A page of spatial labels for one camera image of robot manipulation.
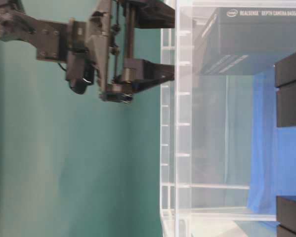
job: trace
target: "blue cloth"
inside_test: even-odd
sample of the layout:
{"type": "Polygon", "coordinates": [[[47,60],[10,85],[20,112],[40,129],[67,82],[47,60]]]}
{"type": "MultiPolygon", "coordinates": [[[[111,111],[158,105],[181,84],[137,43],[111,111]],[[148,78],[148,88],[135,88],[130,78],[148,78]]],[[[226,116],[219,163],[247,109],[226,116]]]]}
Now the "blue cloth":
{"type": "Polygon", "coordinates": [[[254,77],[248,208],[276,214],[276,196],[296,196],[296,127],[276,127],[275,73],[254,77]]]}

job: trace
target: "transparent plastic bin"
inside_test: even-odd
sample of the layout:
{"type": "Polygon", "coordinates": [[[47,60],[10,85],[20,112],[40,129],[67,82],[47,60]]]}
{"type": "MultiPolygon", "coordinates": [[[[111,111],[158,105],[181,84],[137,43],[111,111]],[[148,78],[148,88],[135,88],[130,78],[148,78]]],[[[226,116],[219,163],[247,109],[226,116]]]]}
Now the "transparent plastic bin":
{"type": "Polygon", "coordinates": [[[165,237],[274,237],[296,196],[296,127],[277,128],[274,64],[296,52],[296,0],[174,0],[162,30],[165,237]]]}

